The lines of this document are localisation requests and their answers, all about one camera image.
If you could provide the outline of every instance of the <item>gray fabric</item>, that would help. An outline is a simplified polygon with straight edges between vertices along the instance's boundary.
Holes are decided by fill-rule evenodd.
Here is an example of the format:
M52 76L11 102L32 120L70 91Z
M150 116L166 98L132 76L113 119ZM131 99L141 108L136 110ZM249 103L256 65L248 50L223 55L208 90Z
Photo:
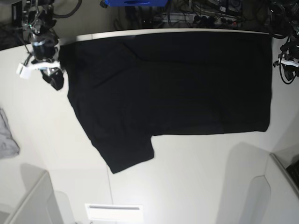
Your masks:
M13 140L4 111L0 108L0 159L18 155L20 149Z

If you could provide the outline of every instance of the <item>black cable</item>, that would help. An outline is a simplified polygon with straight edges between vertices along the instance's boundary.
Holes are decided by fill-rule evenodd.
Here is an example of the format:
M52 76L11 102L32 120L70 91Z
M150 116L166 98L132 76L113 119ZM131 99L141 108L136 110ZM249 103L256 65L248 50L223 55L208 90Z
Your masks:
M25 62L24 62L24 65L25 65L25 66L28 65L28 63L29 63L29 61L30 61L30 59L31 59L32 56L33 56L32 53L29 53L28 57L26 58L26 60L25 60Z
M74 15L74 13L80 8L81 4L82 4L82 0L78 0L77 5L75 6L75 8L70 13L65 14L65 15L53 14L53 18L57 18L57 19L69 18L70 16Z
M118 19L114 19L113 20L113 27L115 30L120 31L120 30L125 30L122 26L122 24L120 23L120 21Z
M15 35L17 36L17 38L19 39L19 41L24 45L24 47L26 48L27 53L29 54L29 50L26 46L26 43L24 42L24 40L19 36L18 32L16 31Z
M264 0L263 0L263 1L256 0L256 1L254 2L253 10L252 10L252 11L253 11L253 15L257 15L257 14L258 14L258 12L262 9L264 3L265 3ZM255 16L254 16L253 18L250 18L250 19L246 18L244 15L243 15L243 17L244 17L244 19L245 19L246 21L253 21L253 20L256 19Z
M264 29L266 29L266 31L269 33L269 35L273 38L276 38L276 39L285 39L288 35L288 34L282 34L282 35L277 35L273 32L272 28L271 27L266 27L265 24L264 24L264 21L260 21L258 16L257 16L257 7L255 6L254 7L254 18L256 19L257 23L262 26Z
M171 11L171 5L172 5L172 0L169 0L167 2L168 6L167 6L167 22L168 22L168 25L170 27L173 27L172 23L171 23L171 18L170 18L170 11Z
M176 21L175 23L171 23L171 21L170 21L170 19L169 19L169 17L168 17L168 24L169 24L169 22L171 23L171 27L173 27L173 26L175 26L176 24L178 24L179 22L185 22L186 23L186 25L188 26L188 28L192 28L192 25L190 24L190 22L188 22L187 20L186 20L186 14L191 14L191 13L194 13L194 12L189 12L189 11L185 11L185 10L183 10L182 9L182 6L185 4L185 2L184 2L184 0L183 0L183 2L179 5L179 6L177 6L175 3L174 3L174 7L175 8L177 8L178 9L178 11L180 11L183 15L184 15L184 20L179 20L179 21Z
M52 31L52 33L54 34L54 36L55 36L57 39L59 39L59 36L57 35L56 31L55 31L53 28L51 28L51 31Z
M286 40L284 45L286 45L289 42L289 40L290 40L290 37L288 37L288 39ZM295 80L296 75L293 77L293 79L290 82L286 82L284 80L283 75L282 75L282 71L281 71L281 61L282 61L282 57L285 53L286 53L286 51L281 51L281 54L280 54L280 57L279 57L279 74L280 74L280 78L284 82L284 84L289 85Z
M186 0L183 0L183 4L188 5L188 2L186 2ZM202 12L201 9L207 9L207 8L204 8L201 5L198 6L192 1L192 5L191 5L192 12L187 12L187 13L194 13L196 15L198 15L198 13L199 13L200 15L208 15L208 16L214 17L214 18L220 18L220 19L224 18L222 12L219 9L217 9L217 12L210 12L209 14L206 12ZM239 19L239 17L236 17L236 16L230 15L230 17L235 18L236 20Z
M184 15L184 20L183 21L187 24L188 28L193 28L193 26L186 20L186 14L196 14L197 16L199 16L197 11L194 9L194 2L192 1L191 4L192 4L191 5L191 10L192 11L185 11L185 10L182 9L182 6L188 5L188 3L185 0L183 0L182 3L178 6L178 10Z

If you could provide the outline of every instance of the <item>black device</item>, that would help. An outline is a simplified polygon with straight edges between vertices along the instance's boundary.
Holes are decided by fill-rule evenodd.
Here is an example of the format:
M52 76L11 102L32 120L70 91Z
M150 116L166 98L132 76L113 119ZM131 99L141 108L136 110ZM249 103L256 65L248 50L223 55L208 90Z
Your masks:
M64 84L64 69L60 67L58 60L60 46L53 27L56 18L72 16L79 9L82 0L78 0L76 7L66 15L55 14L53 3L54 0L26 1L22 14L22 29L29 32L28 40L31 42L33 51L28 52L27 59L19 66L17 72L21 77L26 77L32 66L40 70L47 83L54 89L60 90Z
M291 84L299 77L299 1L271 0L269 9L272 16L270 35L278 39L288 37L273 66L279 67L282 81Z

